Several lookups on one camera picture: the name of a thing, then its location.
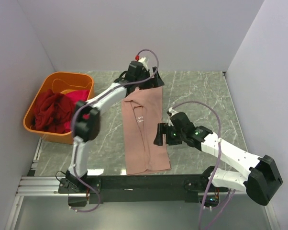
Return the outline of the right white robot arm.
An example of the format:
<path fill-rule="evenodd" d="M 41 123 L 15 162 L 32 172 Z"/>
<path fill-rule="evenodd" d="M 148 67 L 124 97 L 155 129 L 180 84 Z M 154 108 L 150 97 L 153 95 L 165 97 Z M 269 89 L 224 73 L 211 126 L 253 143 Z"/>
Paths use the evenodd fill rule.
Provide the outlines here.
<path fill-rule="evenodd" d="M 234 146 L 210 129 L 195 126 L 183 112 L 170 110 L 168 114 L 170 122 L 157 125 L 155 145 L 186 143 L 235 169 L 232 172 L 208 167 L 200 176 L 199 186 L 202 189 L 212 191 L 214 188 L 228 188 L 246 192 L 259 205 L 266 206 L 270 202 L 283 184 L 272 157 L 259 157 Z"/>

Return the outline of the dusty pink printed t-shirt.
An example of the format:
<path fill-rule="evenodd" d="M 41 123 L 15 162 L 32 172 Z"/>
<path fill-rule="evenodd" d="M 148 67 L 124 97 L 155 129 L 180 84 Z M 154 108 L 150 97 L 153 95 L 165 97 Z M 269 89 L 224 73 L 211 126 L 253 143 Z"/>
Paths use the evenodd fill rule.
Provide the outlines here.
<path fill-rule="evenodd" d="M 157 125 L 163 122 L 163 88 L 135 90 L 121 102 L 127 175 L 171 169 L 165 145 L 155 145 Z"/>

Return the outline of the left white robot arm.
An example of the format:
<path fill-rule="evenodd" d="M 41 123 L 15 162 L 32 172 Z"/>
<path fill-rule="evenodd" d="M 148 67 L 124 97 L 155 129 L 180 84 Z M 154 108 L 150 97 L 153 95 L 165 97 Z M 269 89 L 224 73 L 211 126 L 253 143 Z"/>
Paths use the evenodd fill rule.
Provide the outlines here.
<path fill-rule="evenodd" d="M 80 193 L 87 186 L 85 178 L 88 174 L 89 156 L 84 152 L 84 147 L 98 136 L 103 113 L 134 92 L 136 88 L 151 89 L 164 86 L 158 68 L 159 64 L 152 67 L 151 73 L 144 57 L 131 61 L 128 69 L 122 72 L 105 91 L 93 99 L 76 103 L 71 121 L 72 160 L 66 172 L 66 178 L 70 180 L 69 186 L 75 192 Z"/>

